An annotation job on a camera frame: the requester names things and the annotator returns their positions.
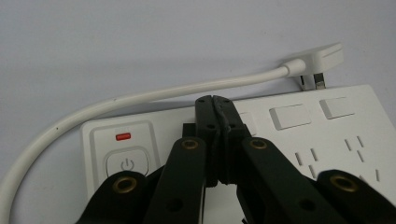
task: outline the white cable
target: white cable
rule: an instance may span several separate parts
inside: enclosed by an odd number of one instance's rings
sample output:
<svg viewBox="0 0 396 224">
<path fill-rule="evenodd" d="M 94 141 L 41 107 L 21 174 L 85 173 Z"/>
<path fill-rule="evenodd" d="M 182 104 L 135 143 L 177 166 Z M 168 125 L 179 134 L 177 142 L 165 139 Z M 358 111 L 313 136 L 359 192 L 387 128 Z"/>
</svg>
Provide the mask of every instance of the white cable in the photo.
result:
<svg viewBox="0 0 396 224">
<path fill-rule="evenodd" d="M 0 185 L 0 224 L 7 224 L 9 222 L 9 214 L 15 194 L 35 159 L 37 159 L 41 152 L 43 152 L 46 147 L 59 136 L 76 127 L 80 123 L 130 105 L 137 105 L 204 91 L 214 91 L 257 84 L 276 78 L 288 77 L 291 74 L 302 73 L 304 70 L 305 63 L 300 59 L 296 59 L 266 73 L 219 79 L 164 90 L 144 92 L 137 95 L 125 95 L 80 109 L 66 118 L 59 120 L 46 131 L 41 133 L 29 144 L 29 146 L 11 166 Z"/>
</svg>

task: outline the power button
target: power button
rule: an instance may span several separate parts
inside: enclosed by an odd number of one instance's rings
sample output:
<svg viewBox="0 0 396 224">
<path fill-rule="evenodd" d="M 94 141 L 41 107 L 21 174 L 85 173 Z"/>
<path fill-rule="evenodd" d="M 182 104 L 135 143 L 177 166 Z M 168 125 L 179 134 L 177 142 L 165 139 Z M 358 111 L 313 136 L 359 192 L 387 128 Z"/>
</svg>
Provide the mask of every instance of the power button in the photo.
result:
<svg viewBox="0 0 396 224">
<path fill-rule="evenodd" d="M 107 176 L 121 171 L 134 171 L 146 175 L 149 171 L 149 161 L 142 149 L 116 152 L 111 154 L 106 163 Z"/>
</svg>

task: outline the power strip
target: power strip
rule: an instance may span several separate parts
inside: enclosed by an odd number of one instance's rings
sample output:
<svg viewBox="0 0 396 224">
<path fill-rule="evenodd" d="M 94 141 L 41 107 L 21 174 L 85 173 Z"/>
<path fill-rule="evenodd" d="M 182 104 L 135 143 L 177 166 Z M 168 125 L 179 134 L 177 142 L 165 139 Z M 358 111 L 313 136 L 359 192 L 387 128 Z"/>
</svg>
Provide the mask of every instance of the power strip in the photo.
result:
<svg viewBox="0 0 396 224">
<path fill-rule="evenodd" d="M 252 135 L 272 141 L 303 175 L 316 179 L 321 171 L 343 170 L 396 204 L 396 132 L 371 87 L 305 91 L 234 104 Z M 182 135 L 182 124 L 192 122 L 194 108 L 185 107 L 85 123 L 81 133 L 89 197 L 118 171 L 148 175 L 164 165 Z M 219 185 L 206 191 L 205 222 L 240 223 L 241 217 L 235 187 Z"/>
</svg>

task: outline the gray background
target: gray background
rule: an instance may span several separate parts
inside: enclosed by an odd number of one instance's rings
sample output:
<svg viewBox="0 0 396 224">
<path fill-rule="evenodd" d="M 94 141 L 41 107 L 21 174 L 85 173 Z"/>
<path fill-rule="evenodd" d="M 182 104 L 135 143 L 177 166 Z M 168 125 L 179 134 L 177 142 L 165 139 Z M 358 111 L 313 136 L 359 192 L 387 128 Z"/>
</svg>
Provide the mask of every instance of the gray background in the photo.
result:
<svg viewBox="0 0 396 224">
<path fill-rule="evenodd" d="M 328 87 L 370 84 L 396 124 L 396 1 L 0 1 L 0 177 L 52 122 L 103 99 L 275 68 L 293 52 L 342 42 Z M 300 91 L 296 78 L 228 98 Z M 191 105 L 202 94 L 124 115 Z M 26 176 L 12 223 L 72 223 L 86 204 L 78 129 Z"/>
</svg>

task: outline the red indicator light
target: red indicator light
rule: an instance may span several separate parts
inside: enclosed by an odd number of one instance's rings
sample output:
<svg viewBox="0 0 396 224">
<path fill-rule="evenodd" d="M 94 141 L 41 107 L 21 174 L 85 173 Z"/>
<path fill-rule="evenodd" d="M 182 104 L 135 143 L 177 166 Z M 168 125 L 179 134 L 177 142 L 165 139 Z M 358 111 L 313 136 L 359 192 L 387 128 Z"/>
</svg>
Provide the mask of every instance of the red indicator light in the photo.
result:
<svg viewBox="0 0 396 224">
<path fill-rule="evenodd" d="M 127 139 L 131 139 L 130 133 L 119 133 L 116 135 L 117 141 L 122 141 L 122 140 L 127 140 Z"/>
</svg>

